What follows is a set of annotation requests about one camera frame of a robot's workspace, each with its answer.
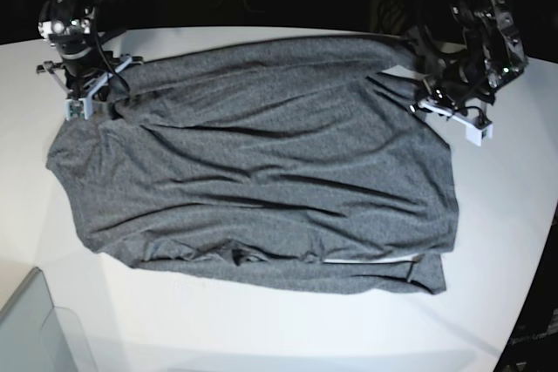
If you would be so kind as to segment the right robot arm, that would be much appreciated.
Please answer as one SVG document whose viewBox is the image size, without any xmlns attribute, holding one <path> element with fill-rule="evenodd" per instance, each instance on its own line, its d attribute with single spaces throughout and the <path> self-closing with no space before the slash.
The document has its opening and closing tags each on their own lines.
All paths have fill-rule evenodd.
<svg viewBox="0 0 558 372">
<path fill-rule="evenodd" d="M 115 55 L 105 44 L 124 35 L 127 28 L 101 30 L 104 0 L 49 0 L 40 11 L 39 35 L 59 55 L 44 61 L 37 74 L 48 74 L 65 92 L 71 111 L 84 111 L 95 100 L 105 101 L 112 85 L 128 94 L 130 85 L 122 71 L 143 64 L 142 57 Z"/>
</svg>

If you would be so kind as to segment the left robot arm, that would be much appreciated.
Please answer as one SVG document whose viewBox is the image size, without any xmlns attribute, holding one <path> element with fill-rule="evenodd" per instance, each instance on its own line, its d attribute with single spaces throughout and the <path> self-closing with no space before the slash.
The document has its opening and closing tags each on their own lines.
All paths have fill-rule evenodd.
<svg viewBox="0 0 558 372">
<path fill-rule="evenodd" d="M 418 40 L 432 67 L 422 80 L 414 111 L 433 112 L 481 131 L 491 122 L 487 105 L 527 67 L 521 36 L 507 0 L 451 0 L 464 49 L 442 51 L 428 32 L 425 0 L 417 0 Z"/>
</svg>

